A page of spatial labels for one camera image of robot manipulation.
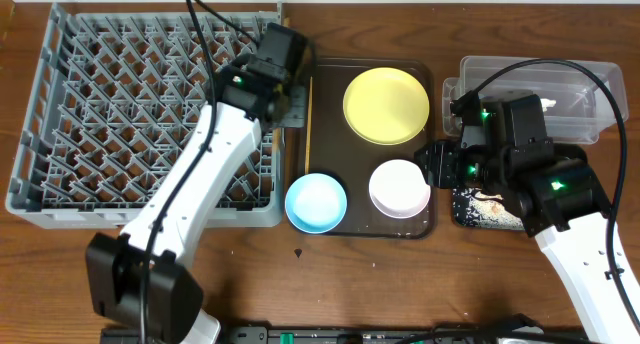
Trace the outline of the white bowl with food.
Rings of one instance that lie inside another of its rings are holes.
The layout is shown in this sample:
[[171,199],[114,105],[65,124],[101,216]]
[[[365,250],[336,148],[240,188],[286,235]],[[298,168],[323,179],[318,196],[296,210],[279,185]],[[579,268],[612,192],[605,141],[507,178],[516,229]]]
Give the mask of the white bowl with food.
[[418,215],[431,199],[431,187],[420,168],[403,159],[393,159],[379,165],[370,177],[368,191],[374,206],[394,219]]

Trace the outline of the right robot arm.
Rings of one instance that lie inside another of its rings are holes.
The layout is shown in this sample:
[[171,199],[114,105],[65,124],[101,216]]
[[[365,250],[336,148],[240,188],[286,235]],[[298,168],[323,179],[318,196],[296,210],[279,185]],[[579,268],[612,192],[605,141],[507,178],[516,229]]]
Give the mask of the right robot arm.
[[557,272],[587,337],[638,342],[628,311],[639,305],[639,282],[619,235],[606,233],[613,205],[584,151],[553,141],[531,91],[454,102],[452,111],[462,118],[460,138],[414,155],[427,184],[500,196]]

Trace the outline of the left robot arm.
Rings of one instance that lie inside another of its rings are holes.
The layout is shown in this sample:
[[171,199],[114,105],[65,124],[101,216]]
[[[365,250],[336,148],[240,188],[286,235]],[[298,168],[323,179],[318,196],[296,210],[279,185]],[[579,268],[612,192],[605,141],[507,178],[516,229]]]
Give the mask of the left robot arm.
[[96,234],[85,260],[94,311],[138,331],[139,343],[214,343],[217,319],[191,275],[201,235],[228,184],[264,134],[306,123],[316,53],[270,23],[255,53],[209,75],[196,128],[140,213],[116,237]]

